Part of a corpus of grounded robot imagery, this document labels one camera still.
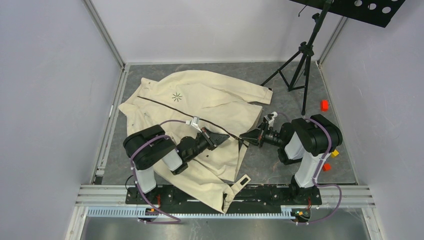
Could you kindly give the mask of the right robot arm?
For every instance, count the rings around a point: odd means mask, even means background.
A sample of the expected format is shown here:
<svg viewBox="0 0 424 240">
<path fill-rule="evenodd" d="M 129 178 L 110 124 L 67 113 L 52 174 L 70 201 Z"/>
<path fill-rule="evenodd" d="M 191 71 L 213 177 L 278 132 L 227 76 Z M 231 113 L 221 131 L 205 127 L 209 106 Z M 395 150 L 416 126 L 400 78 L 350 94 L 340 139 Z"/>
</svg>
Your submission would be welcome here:
<svg viewBox="0 0 424 240">
<path fill-rule="evenodd" d="M 321 114 L 296 118 L 273 129 L 278 112 L 264 116 L 257 128 L 239 137 L 261 148 L 264 144 L 278 148 L 278 158 L 284 165 L 300 163 L 289 184 L 289 199 L 302 204 L 317 189 L 317 179 L 332 152 L 343 142 L 341 130 Z"/>
</svg>

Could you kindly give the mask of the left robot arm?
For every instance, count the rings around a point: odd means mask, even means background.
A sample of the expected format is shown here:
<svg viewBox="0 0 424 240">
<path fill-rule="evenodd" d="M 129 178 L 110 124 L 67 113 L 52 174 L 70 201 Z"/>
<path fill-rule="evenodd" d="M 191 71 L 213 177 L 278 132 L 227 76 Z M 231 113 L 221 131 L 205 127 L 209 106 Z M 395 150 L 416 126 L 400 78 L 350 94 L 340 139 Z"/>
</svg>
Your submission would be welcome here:
<svg viewBox="0 0 424 240">
<path fill-rule="evenodd" d="M 131 167 L 135 169 L 138 197 L 145 204 L 153 203 L 157 198 L 157 186 L 154 177 L 154 165 L 162 160 L 173 175 L 188 168 L 188 162 L 205 150 L 213 151 L 230 136 L 212 132 L 203 127 L 196 137 L 183 137 L 179 144 L 166 135 L 160 125 L 154 125 L 127 136 L 123 141 Z"/>
</svg>

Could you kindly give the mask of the cream zip-up jacket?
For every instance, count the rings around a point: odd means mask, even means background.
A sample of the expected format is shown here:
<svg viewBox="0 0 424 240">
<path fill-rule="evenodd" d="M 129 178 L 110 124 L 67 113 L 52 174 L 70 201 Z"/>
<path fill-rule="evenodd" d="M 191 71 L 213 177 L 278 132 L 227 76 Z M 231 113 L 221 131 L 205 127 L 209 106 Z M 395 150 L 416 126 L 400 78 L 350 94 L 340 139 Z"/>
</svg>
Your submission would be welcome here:
<svg viewBox="0 0 424 240">
<path fill-rule="evenodd" d="M 262 104 L 270 104 L 272 96 L 269 88 L 241 79 L 185 70 L 160 81 L 142 78 L 137 90 L 118 108 L 126 116 L 128 134 L 161 124 L 165 133 L 179 142 L 183 137 L 196 136 L 197 130 L 186 124 L 195 116 L 200 118 L 200 127 L 228 134 L 223 144 L 199 154 L 180 174 L 172 174 L 162 160 L 153 167 L 178 189 L 226 213 L 249 181 L 247 175 L 236 178 L 248 148 L 238 138 L 257 125 Z"/>
</svg>

